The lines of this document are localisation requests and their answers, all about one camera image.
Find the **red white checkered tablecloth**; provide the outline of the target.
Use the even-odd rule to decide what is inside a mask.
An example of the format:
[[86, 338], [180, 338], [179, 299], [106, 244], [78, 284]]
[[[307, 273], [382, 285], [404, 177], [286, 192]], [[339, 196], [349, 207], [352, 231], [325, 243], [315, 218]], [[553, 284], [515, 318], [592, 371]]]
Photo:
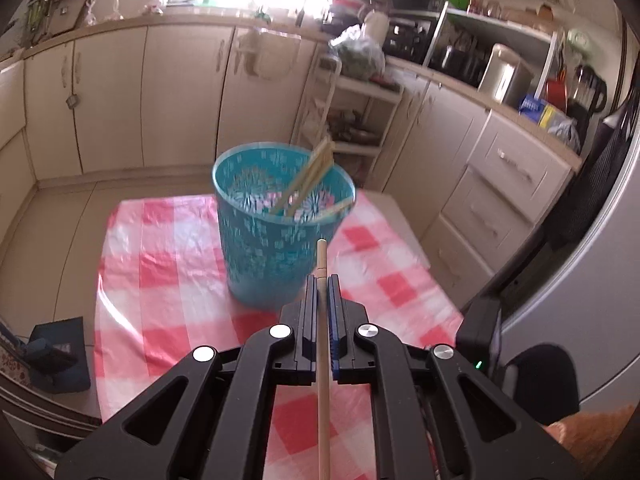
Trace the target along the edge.
[[[386, 196], [360, 194], [329, 247], [342, 295], [406, 344], [452, 344], [462, 316], [387, 221]], [[239, 347], [277, 313], [228, 289], [213, 196], [125, 200], [108, 219], [96, 285], [94, 357], [110, 418], [190, 350]]]

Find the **beige kitchen base cabinets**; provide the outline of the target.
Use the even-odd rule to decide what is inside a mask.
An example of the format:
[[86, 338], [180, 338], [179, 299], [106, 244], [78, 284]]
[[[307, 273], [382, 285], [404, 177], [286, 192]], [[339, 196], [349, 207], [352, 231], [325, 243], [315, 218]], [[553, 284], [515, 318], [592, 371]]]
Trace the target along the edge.
[[78, 30], [1, 66], [1, 139], [20, 136], [40, 181], [210, 164], [250, 142], [317, 142], [353, 105], [380, 140], [338, 150], [369, 162], [449, 298], [464, 306], [523, 249], [582, 161], [467, 84], [390, 58], [387, 90], [330, 70], [305, 34], [286, 76], [247, 73], [250, 26], [136, 18]]

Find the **blue dustpan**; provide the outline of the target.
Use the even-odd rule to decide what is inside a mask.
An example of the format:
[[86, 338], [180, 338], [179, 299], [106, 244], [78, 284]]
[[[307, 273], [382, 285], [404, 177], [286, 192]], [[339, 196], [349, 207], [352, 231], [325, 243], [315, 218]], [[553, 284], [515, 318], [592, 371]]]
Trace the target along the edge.
[[84, 320], [67, 320], [38, 324], [24, 347], [30, 383], [52, 394], [76, 393], [91, 387]]

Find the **white tiered storage rack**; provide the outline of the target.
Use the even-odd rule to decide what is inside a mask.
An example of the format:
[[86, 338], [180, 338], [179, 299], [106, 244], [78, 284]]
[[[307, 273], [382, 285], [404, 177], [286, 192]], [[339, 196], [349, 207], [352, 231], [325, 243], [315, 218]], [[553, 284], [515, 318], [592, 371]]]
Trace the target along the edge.
[[363, 81], [342, 74], [339, 58], [317, 53], [300, 101], [292, 142], [312, 150], [323, 139], [354, 179], [366, 180], [390, 132], [405, 88], [382, 78]]

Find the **green vegetables plastic bag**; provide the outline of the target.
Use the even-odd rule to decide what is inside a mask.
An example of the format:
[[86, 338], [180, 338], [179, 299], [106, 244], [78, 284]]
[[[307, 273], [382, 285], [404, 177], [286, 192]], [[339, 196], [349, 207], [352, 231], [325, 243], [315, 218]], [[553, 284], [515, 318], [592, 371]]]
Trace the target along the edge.
[[385, 70], [382, 47], [362, 31], [360, 25], [352, 25], [341, 35], [329, 41], [330, 50], [341, 60], [341, 74], [345, 77], [368, 81]]

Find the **teal perforated plastic basket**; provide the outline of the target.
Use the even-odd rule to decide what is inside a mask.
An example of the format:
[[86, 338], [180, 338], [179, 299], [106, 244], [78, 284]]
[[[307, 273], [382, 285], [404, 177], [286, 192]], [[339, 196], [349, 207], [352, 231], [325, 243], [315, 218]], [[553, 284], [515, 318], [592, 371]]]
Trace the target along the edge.
[[213, 166], [227, 283], [232, 296], [247, 307], [277, 310], [293, 301], [314, 270], [318, 240], [332, 240], [355, 206], [312, 220], [357, 196], [349, 174], [333, 165], [293, 218], [269, 213], [310, 155], [288, 144], [249, 143], [224, 152]]

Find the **wooden chopstick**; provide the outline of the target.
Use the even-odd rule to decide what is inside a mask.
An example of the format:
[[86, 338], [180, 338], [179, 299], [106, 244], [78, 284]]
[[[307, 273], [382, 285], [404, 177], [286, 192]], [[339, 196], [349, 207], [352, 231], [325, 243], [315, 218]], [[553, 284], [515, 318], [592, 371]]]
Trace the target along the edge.
[[333, 164], [333, 144], [329, 143], [321, 151], [318, 151], [318, 156], [314, 160], [310, 160], [305, 167], [302, 183], [294, 188], [294, 200], [285, 209], [285, 215], [288, 218], [294, 217], [296, 210], [332, 168]]
[[326, 240], [317, 243], [316, 278], [318, 288], [317, 320], [317, 389], [318, 389], [318, 478], [331, 478], [330, 443], [330, 345], [329, 315], [326, 306], [326, 280], [328, 279], [328, 257]]
[[323, 221], [325, 218], [336, 216], [337, 214], [341, 214], [344, 210], [349, 209], [355, 203], [355, 199], [353, 197], [345, 198], [340, 202], [332, 205], [325, 210], [322, 210], [320, 214], [317, 214], [312, 218], [314, 221]]
[[284, 214], [293, 217], [295, 211], [303, 203], [308, 194], [332, 168], [334, 143], [325, 136], [311, 153], [308, 162], [281, 194], [277, 203], [270, 209], [270, 214]]

